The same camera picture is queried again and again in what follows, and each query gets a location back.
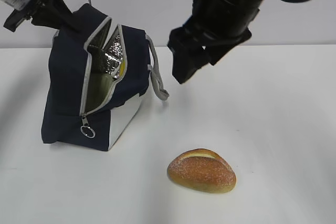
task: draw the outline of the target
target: bread roll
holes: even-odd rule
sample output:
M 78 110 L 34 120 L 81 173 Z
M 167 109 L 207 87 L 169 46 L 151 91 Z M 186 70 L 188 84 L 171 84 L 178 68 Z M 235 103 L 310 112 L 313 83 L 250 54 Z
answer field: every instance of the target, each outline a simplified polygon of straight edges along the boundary
M 173 182 L 206 193 L 226 193 L 236 185 L 236 175 L 229 164 L 206 149 L 181 154 L 170 163 L 167 173 Z

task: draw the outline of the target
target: gray fabric strap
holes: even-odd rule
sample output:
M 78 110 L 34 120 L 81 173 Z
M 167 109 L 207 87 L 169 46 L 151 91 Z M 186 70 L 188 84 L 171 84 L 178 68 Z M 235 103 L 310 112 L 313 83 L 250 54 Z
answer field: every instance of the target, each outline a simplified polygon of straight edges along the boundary
M 148 35 L 146 35 L 146 40 L 148 40 L 149 48 L 151 49 L 153 60 L 154 60 L 153 66 L 148 65 L 148 70 L 151 72 L 151 81 L 153 84 L 153 89 L 154 89 L 156 96 L 160 100 L 166 101 L 169 97 L 169 94 L 163 87 L 163 82 L 162 82 L 162 78 L 160 75 L 159 60 L 157 57 L 158 55 L 156 54 L 154 43 Z

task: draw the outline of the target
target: white table surface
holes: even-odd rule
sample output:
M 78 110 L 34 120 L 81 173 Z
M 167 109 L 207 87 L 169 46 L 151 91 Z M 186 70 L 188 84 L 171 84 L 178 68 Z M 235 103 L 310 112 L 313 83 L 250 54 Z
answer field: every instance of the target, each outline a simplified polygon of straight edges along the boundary
M 40 137 L 50 49 L 0 49 L 1 224 L 336 223 L 336 46 L 242 46 L 185 85 L 158 48 L 165 87 L 111 151 Z M 230 193 L 170 182 L 184 151 L 209 148 Z

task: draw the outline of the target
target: silver foil lining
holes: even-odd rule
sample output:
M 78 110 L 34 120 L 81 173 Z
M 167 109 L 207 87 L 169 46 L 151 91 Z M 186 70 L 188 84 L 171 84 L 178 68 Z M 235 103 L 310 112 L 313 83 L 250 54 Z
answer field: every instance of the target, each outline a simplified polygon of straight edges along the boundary
M 106 59 L 104 72 L 118 79 L 120 76 L 120 66 L 123 61 L 123 51 L 119 34 L 109 41 L 104 54 Z
M 97 42 L 92 41 L 89 48 L 95 53 L 92 55 L 92 72 L 107 73 L 118 79 L 120 76 L 120 67 L 123 62 L 123 51 L 121 47 L 121 38 L 119 34 L 114 35 L 104 49 L 96 46 Z

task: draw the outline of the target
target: insulated lunch bag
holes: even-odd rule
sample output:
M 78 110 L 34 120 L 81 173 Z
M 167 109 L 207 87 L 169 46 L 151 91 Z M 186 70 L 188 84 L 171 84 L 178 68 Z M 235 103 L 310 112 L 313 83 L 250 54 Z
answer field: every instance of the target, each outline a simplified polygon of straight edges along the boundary
M 145 31 L 118 25 L 106 43 L 110 17 L 89 4 L 74 16 L 82 30 L 62 27 L 54 37 L 42 139 L 108 151 L 139 109 L 149 78 L 161 100 L 169 94 Z

